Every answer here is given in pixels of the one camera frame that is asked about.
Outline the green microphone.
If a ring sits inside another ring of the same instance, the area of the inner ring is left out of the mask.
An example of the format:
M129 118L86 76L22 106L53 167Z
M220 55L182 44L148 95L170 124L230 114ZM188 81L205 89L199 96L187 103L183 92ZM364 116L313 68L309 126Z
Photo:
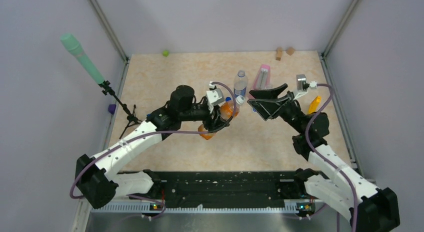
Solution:
M75 57L75 59L97 84L102 84L105 81L103 75L85 53L82 45L73 34L66 33L61 35L60 41L64 48Z

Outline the pink metronome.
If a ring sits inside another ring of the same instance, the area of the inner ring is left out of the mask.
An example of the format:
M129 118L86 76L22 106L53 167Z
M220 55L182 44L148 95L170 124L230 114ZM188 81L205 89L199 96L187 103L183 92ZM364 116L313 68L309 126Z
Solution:
M271 67L262 64L253 80L250 90L265 90L271 87Z

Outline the black microphone tripod stand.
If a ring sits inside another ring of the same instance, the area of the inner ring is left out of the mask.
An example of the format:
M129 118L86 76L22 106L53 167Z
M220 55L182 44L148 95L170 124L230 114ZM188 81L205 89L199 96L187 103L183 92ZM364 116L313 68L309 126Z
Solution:
M140 119L137 118L136 116L136 105L133 105L133 109L132 111L129 110L127 104L123 103L116 95L115 91L112 89L112 87L110 86L110 82L109 81L103 81L102 83L99 84L99 86L102 88L102 93L104 93L105 95L111 95L112 97L115 98L115 100L118 102L118 104L121 106L121 108L123 109L123 111L126 113L126 118L127 118L127 125L125 126L125 128L123 129L119 139L122 139L126 130L130 127L136 126L136 125L140 125L142 123L142 121Z

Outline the small wooden cube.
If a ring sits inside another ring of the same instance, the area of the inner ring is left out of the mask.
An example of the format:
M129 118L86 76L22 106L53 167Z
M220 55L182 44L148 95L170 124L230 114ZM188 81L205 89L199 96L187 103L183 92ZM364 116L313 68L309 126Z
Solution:
M286 53L289 55L289 56L292 56L294 53L295 53L295 49L293 48L293 47L288 47L287 49L286 49Z

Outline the clear bottle blue label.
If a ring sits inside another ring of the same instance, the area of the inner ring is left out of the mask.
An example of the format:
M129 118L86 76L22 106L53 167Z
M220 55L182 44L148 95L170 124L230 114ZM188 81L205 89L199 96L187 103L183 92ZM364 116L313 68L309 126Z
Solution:
M246 96L248 86L248 78L244 70L239 70L233 82L233 93L236 97Z

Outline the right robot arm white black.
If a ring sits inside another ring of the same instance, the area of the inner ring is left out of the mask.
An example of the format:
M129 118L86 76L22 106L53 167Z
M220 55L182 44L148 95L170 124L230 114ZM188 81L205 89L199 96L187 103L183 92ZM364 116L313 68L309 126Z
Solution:
M282 118L297 135L292 138L297 154L319 168L297 173L293 191L323 201L349 221L352 231L391 231L400 224L398 198L390 188L381 189L345 163L328 145L329 119L322 109L305 114L297 98L316 82L304 83L300 91L290 92L287 84L274 89L251 90L248 104L263 120Z

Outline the tall wooden block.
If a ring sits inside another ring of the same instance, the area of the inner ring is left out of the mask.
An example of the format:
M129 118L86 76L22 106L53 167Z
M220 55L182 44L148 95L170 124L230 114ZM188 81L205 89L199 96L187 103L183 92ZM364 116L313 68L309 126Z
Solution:
M277 47L277 49L276 49L276 55L275 55L275 59L276 59L277 61L281 61L282 56L283 56L283 48L282 48L282 47Z

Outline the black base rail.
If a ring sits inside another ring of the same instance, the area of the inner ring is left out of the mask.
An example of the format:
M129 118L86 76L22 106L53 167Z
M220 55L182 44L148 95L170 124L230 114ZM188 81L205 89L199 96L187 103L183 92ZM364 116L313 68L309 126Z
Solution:
M151 171L148 192L135 195L164 202L167 209L283 208L316 202L295 183L295 171Z

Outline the orange juice bottle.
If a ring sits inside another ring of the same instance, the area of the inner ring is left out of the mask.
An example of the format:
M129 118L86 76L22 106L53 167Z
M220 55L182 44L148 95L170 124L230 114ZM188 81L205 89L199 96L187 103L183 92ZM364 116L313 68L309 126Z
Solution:
M231 115L234 113L234 117L236 117L240 111L240 104L238 102L234 102L232 99L226 101L220 106L220 121L226 122ZM198 128L199 132L206 132L209 131L204 127L204 125L200 125ZM203 137L206 140L209 140L213 138L216 135L215 133L207 133L207 134L200 134L201 137Z

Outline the green small cube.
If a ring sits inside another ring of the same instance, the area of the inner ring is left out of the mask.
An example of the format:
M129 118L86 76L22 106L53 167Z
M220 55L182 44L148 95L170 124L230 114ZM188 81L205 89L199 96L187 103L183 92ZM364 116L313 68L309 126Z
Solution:
M162 52L162 55L163 55L164 57L168 57L168 56L169 56L169 54L170 54L170 52L169 52L168 50L164 50L164 51Z

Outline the purple small block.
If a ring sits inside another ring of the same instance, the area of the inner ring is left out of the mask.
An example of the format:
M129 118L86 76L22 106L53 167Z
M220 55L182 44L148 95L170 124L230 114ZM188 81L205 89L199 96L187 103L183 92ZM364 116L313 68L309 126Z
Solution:
M110 114L114 115L115 112L116 112L116 108L117 108L116 104L109 104L108 107L107 107L107 111Z

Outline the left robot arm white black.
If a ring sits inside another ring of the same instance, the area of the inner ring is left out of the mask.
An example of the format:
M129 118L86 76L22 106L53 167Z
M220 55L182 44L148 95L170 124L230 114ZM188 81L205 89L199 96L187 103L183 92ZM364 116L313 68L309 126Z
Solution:
M151 175L143 171L121 174L121 169L170 135L190 134L190 131L181 130L183 122L201 121L207 133L225 128L228 123L220 121L220 104L225 101L221 88L228 87L221 82L210 82L209 89L197 102L192 87L177 86L169 100L148 114L132 133L102 152L93 156L84 154L77 159L70 197L84 198L95 209L104 207L116 197L134 193L151 199L157 197L160 185Z

